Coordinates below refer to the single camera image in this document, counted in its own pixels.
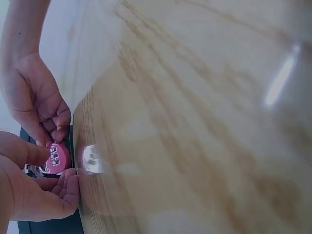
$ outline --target skin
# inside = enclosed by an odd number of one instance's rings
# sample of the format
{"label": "skin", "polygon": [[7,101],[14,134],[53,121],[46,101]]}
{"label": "skin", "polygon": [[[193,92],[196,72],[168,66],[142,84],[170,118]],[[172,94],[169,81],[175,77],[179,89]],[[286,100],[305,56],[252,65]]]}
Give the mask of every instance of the skin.
{"label": "skin", "polygon": [[[0,48],[0,85],[12,117],[38,145],[61,142],[69,134],[70,110],[42,61],[39,43],[49,0],[11,0]],[[25,164],[42,165],[46,148],[0,132],[0,233],[9,220],[65,218],[79,201],[75,169],[57,179],[32,179]]]}
{"label": "skin", "polygon": [[70,110],[42,61],[39,43],[48,0],[11,0],[0,50],[1,90],[12,117],[38,145],[69,134]]}
{"label": "skin", "polygon": [[65,170],[60,179],[30,178],[25,164],[41,165],[49,158],[46,148],[28,143],[18,136],[0,132],[0,233],[9,220],[45,221],[72,215],[79,203],[75,169]]}

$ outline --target pink combination lock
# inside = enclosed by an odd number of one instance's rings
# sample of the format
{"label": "pink combination lock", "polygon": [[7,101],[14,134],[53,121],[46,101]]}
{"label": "pink combination lock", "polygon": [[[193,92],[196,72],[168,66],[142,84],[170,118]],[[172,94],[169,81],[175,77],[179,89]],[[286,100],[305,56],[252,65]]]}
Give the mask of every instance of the pink combination lock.
{"label": "pink combination lock", "polygon": [[70,167],[70,154],[64,145],[51,144],[48,149],[50,157],[45,163],[45,168],[40,168],[43,173],[59,174]]}

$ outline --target black surface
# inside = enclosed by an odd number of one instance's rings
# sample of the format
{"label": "black surface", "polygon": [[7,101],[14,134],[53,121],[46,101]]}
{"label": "black surface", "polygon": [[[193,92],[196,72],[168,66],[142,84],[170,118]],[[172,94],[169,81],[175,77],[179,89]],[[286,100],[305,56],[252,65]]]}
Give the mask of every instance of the black surface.
{"label": "black surface", "polygon": [[[35,141],[24,129],[21,129],[20,131],[20,138],[35,144]],[[71,139],[67,139],[66,146],[70,150],[71,155],[73,155],[71,142]],[[18,222],[18,227],[20,234],[84,234],[78,209],[72,216],[65,219],[49,220],[44,222]]]}

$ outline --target light wood panel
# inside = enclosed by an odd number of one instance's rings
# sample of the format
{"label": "light wood panel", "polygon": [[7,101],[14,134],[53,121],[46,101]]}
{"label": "light wood panel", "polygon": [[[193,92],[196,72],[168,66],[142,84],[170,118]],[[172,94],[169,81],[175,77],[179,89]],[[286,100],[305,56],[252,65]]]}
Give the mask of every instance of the light wood panel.
{"label": "light wood panel", "polygon": [[85,233],[310,233],[311,12],[81,1],[60,86]]}

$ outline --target wooden surface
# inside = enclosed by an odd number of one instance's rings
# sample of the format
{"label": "wooden surface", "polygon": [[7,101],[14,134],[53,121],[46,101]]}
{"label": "wooden surface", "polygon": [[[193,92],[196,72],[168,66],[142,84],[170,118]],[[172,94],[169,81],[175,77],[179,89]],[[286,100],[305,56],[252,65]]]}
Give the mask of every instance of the wooden surface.
{"label": "wooden surface", "polygon": [[59,86],[85,233],[311,233],[311,22],[303,0],[80,1]]}

